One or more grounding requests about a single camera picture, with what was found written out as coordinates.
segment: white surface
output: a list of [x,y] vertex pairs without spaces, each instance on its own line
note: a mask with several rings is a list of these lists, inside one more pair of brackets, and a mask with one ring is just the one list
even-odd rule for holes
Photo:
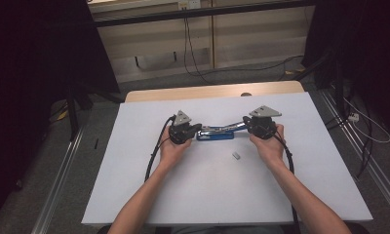
[[[182,110],[192,124],[225,126],[261,105],[283,113],[295,174],[346,220],[371,214],[307,93],[121,104],[82,223],[111,223],[143,184],[165,121]],[[235,159],[232,153],[241,156]],[[159,155],[152,168],[156,168]],[[192,141],[168,175],[147,220],[150,224],[276,223],[292,221],[291,204],[258,158],[246,131],[234,139]]]

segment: white paper sheet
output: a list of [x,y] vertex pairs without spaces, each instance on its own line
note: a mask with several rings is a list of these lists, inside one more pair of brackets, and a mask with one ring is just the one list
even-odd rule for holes
[[[241,122],[243,116],[263,104],[283,114],[273,120],[285,126],[296,176],[343,219],[372,219],[311,97],[303,93],[121,104],[82,223],[113,222],[143,184],[162,126],[179,110],[192,119],[191,124],[225,126]],[[232,156],[234,151],[241,156],[240,160]],[[159,155],[152,172],[158,163]],[[292,220],[289,200],[259,159],[247,131],[241,131],[231,140],[194,139],[168,175],[147,223],[247,224]]]

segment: forearm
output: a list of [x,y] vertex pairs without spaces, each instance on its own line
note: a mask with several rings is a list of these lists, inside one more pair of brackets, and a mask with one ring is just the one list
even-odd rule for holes
[[269,166],[310,233],[350,233],[341,218],[293,175],[284,163]]
[[116,216],[109,233],[138,233],[162,187],[169,171],[168,167],[159,165],[146,183],[125,204]]

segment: white cable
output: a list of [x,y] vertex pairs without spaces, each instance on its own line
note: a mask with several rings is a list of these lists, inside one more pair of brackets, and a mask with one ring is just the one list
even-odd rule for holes
[[355,109],[357,112],[359,112],[361,115],[363,115],[363,116],[365,116],[367,119],[369,119],[370,121],[372,121],[373,123],[375,123],[375,125],[377,126],[377,127],[379,127],[385,134],[387,134],[387,136],[389,137],[389,139],[387,139],[387,140],[379,140],[379,139],[375,139],[375,138],[373,138],[373,137],[370,137],[370,136],[368,136],[367,134],[365,134],[362,130],[360,130],[357,126],[356,126],[356,123],[354,122],[354,121],[352,121],[353,122],[353,126],[354,126],[354,128],[356,129],[356,130],[358,130],[362,135],[364,135],[365,137],[367,137],[367,138],[370,138],[370,139],[372,139],[372,140],[374,140],[374,141],[376,141],[376,142],[378,142],[378,143],[388,143],[388,142],[390,142],[390,135],[389,135],[389,133],[385,130],[385,129],[383,129],[379,124],[377,124],[376,122],[374,122],[374,120],[372,120],[371,118],[369,118],[367,115],[365,115],[364,113],[362,113],[362,111],[360,111],[359,109],[357,109],[356,107],[354,107],[354,105],[352,105],[351,103],[350,103],[350,101],[348,101],[346,98],[344,99],[351,107],[353,107],[353,109]]

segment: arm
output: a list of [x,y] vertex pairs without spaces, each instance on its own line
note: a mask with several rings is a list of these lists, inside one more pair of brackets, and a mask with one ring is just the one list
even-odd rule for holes
[[185,144],[175,145],[168,139],[168,131],[169,128],[162,135],[161,142],[165,141],[161,145],[161,161],[158,167],[118,213],[108,233],[138,233],[149,216],[166,175],[179,162],[192,141],[190,139]]
[[[281,139],[284,126],[277,125]],[[310,233],[350,233],[341,218],[293,175],[283,162],[283,146],[274,137],[263,140],[254,135],[250,140],[291,201]]]

